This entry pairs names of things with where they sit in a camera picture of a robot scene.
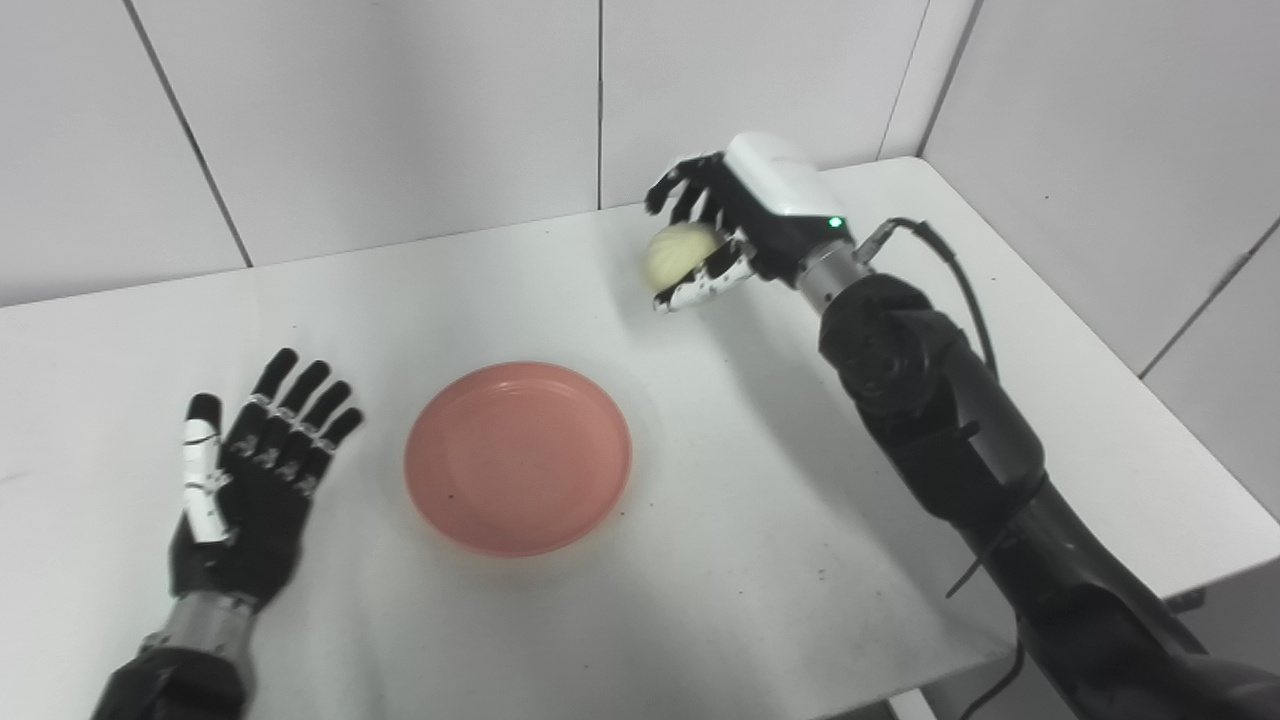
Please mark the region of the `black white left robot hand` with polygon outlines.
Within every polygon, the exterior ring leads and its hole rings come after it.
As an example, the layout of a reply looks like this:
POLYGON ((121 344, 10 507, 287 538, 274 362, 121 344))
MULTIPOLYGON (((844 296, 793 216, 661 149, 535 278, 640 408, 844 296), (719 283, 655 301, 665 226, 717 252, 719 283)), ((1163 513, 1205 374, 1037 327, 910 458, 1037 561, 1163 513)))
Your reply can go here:
POLYGON ((189 400, 182 510, 170 542, 170 593, 214 593, 264 609, 291 582, 314 497, 343 441, 362 423, 352 389, 293 348, 262 369, 229 427, 221 400, 189 400))

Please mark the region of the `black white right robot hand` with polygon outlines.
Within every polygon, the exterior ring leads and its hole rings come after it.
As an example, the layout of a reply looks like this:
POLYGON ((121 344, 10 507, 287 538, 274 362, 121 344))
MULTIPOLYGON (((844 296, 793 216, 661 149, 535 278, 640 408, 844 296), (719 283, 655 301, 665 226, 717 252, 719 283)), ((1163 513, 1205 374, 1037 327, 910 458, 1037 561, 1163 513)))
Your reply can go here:
POLYGON ((855 240, 817 167, 777 135, 744 132, 727 149, 675 163, 645 193, 648 214, 672 231, 704 234, 710 249, 660 281, 658 313, 704 304, 751 278, 796 290, 855 240))

